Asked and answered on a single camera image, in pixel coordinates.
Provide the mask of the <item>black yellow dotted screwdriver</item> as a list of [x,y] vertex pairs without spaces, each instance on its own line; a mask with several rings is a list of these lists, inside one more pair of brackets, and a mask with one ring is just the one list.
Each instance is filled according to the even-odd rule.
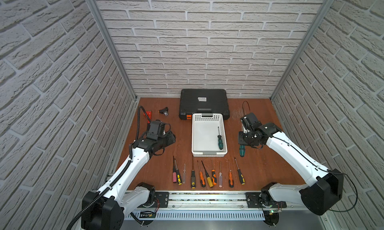
[[194,159],[192,159],[192,171],[191,171],[191,188],[196,188],[196,175],[195,175],[195,169],[194,169]]

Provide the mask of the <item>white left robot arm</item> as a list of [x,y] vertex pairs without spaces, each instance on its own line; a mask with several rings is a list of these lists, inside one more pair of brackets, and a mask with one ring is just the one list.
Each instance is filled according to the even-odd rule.
[[71,230],[80,220],[83,230],[119,230],[126,215],[148,202],[154,186],[137,186],[126,198],[125,192],[141,168],[157,151],[176,142],[172,131],[151,139],[146,134],[130,144],[130,153],[114,175],[96,192],[88,192],[83,198],[82,210],[71,220]]

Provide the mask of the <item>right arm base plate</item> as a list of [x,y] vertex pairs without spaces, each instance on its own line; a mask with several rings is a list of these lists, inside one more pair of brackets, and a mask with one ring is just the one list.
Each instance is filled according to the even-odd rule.
[[274,201],[268,193],[265,192],[246,192],[248,208],[263,209],[284,209],[287,208],[286,202]]

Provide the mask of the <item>green screwdriver end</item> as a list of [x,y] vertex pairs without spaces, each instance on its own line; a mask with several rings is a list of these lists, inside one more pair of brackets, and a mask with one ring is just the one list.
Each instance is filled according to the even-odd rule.
[[218,147],[220,150],[222,150],[224,148],[224,143],[223,143],[222,135],[220,132],[220,127],[218,127]]
[[241,157],[245,156],[246,148],[244,145],[239,145],[239,154]]

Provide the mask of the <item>black yellow small screwdriver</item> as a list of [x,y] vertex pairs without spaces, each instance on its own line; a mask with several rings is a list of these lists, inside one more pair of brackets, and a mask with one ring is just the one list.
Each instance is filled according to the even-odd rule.
[[178,182],[178,185],[181,185],[181,184],[182,184],[182,178],[181,178],[181,175],[180,175],[180,171],[179,171],[179,169],[178,169],[178,166],[177,166],[177,161],[174,160],[174,163],[175,163],[175,170],[176,170],[177,182]]

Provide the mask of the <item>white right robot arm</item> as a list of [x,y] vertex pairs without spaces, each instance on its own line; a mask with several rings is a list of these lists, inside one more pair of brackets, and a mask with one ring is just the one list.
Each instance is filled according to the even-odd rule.
[[244,146],[268,146],[289,163],[305,181],[303,185],[283,185],[271,182],[262,188],[260,203],[270,208],[278,202],[290,202],[305,206],[321,216],[342,199],[344,176],[330,170],[301,150],[275,124],[243,123],[239,143]]

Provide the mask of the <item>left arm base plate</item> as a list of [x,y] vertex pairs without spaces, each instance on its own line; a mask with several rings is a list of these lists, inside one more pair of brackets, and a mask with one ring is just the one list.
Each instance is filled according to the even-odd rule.
[[155,194],[150,195],[150,199],[147,203],[140,205],[139,209],[155,209],[155,208],[167,208],[169,204],[170,193],[156,191]]

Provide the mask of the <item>pink handled screwdriver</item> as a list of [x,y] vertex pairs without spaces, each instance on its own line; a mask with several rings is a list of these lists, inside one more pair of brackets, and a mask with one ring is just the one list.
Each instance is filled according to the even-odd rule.
[[177,183],[177,173],[175,166],[175,157],[173,157],[173,183]]

